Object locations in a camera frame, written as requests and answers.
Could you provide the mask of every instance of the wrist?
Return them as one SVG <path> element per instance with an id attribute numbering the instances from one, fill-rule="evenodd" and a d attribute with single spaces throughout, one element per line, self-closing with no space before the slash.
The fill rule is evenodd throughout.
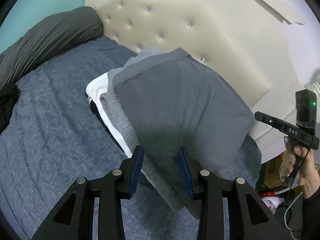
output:
<path id="1" fill-rule="evenodd" d="M 320 177 L 317 170 L 314 169 L 308 176 L 301 177 L 299 185 L 303 188 L 304 198 L 310 198 L 320 187 Z"/>

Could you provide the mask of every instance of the triangular cutout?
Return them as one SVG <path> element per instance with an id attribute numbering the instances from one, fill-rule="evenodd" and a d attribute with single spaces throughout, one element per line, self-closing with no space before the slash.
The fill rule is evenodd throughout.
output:
<path id="1" fill-rule="evenodd" d="M 247 193 L 245 195 L 245 198 L 247 200 L 251 224 L 258 225 L 261 223 L 268 222 L 269 219 L 267 215 L 264 213 L 259 204 L 255 201 L 252 195 L 250 193 Z"/>
<path id="2" fill-rule="evenodd" d="M 67 201 L 63 204 L 63 206 L 59 209 L 57 214 L 55 215 L 53 221 L 65 225 L 70 225 L 71 218 L 73 214 L 73 208 L 75 206 L 77 194 L 73 193 L 67 199 Z"/>

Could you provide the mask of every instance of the teal wall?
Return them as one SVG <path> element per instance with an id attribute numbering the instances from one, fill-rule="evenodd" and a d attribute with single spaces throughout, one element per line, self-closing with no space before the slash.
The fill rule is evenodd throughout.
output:
<path id="1" fill-rule="evenodd" d="M 0 27 L 0 52 L 43 18 L 84 6 L 84 0 L 18 0 Z"/>

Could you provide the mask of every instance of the tufted headboard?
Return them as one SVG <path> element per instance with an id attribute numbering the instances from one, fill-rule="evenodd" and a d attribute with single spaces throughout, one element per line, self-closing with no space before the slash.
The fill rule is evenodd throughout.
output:
<path id="1" fill-rule="evenodd" d="M 104 34 L 134 52 L 146 47 L 183 48 L 219 73 L 252 112 L 295 123 L 297 79 L 285 25 L 305 20 L 284 0 L 85 0 L 104 24 Z M 262 160 L 283 135 L 256 122 L 250 135 Z"/>

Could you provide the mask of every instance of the silver screw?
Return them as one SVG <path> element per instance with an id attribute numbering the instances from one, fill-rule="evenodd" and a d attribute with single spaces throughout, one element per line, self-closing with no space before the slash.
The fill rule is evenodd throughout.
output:
<path id="1" fill-rule="evenodd" d="M 202 170 L 202 171 L 200 171 L 200 174 L 201 174 L 202 176 L 209 176 L 210 172 L 207 171 L 207 170 Z"/>
<path id="2" fill-rule="evenodd" d="M 121 175 L 121 173 L 122 173 L 121 170 L 114 170 L 114 171 L 112 172 L 112 174 L 113 174 L 114 176 L 119 176 L 119 175 Z"/>
<path id="3" fill-rule="evenodd" d="M 85 183 L 85 177 L 80 177 L 77 179 L 78 184 L 84 184 Z"/>
<path id="4" fill-rule="evenodd" d="M 245 183 L 245 179 L 244 178 L 237 178 L 237 182 L 242 185 Z"/>

